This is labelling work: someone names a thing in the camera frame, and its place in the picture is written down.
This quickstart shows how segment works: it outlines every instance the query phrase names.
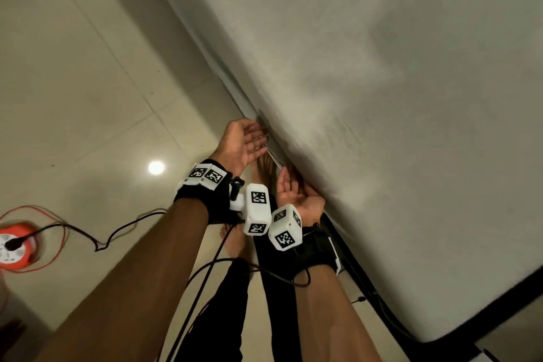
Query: forearm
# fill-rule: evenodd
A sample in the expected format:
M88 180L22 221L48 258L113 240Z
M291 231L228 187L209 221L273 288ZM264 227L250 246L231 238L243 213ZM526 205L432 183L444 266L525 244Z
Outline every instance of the forearm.
M153 361L194 266L207 224L181 199L71 313L36 362Z
M302 358L306 362L381 359L334 271L327 265L309 269L311 284L296 288ZM306 283L306 272L295 282Z

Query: mattress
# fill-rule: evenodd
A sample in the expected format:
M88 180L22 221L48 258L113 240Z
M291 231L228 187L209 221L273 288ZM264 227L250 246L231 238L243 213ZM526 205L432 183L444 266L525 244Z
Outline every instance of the mattress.
M419 340L543 264L540 0L169 1Z

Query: bare foot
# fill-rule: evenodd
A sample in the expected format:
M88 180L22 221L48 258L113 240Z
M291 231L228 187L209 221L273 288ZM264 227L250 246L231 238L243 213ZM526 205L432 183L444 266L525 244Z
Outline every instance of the bare foot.
M269 153L263 154L250 163L251 182L261 183L268 188L270 194L275 194L277 183L277 165Z
M221 238L227 234L231 225L223 225L221 228ZM243 258L247 262L253 261L253 246L248 235L243 233L243 226L238 225L232 229L228 235L228 239L224 242L224 248L227 250L231 258Z

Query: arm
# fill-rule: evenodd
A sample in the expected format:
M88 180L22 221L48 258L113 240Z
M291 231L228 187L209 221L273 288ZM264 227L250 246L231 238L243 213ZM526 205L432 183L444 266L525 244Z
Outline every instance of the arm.
M307 183L299 186L295 175L283 167L277 179L277 205L288 203L300 213L302 226L320 223L324 198ZM303 360L379 362L375 346L333 269L318 265L309 268L309 273L310 285L295 288ZM294 281L307 283L306 272Z
M230 122L211 156L234 176L266 152L261 127ZM185 291L207 226L207 209L176 201L71 313L35 362L155 360Z

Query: hand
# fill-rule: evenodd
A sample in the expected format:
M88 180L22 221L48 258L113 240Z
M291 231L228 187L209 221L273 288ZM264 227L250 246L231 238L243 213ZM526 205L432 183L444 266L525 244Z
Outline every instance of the hand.
M288 172L287 167L281 169L277 178L277 207L293 204L302 219L302 226L313 226L320 223L324 211L324 198L309 184L304 183L303 189L296 179L296 172Z
M239 176L250 162L268 151L264 146L268 138L264 135L265 131L254 120L232 120L209 158L219 162L234 177Z

